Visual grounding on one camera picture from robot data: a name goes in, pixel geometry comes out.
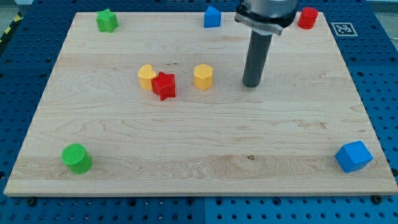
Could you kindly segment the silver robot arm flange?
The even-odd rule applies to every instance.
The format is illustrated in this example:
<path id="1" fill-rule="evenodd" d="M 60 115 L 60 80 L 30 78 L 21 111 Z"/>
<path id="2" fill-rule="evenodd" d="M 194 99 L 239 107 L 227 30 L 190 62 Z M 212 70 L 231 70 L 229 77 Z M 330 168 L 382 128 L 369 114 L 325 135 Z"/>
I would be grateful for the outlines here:
<path id="1" fill-rule="evenodd" d="M 282 35 L 293 23 L 297 8 L 297 0 L 241 0 L 234 19 L 259 35 Z"/>

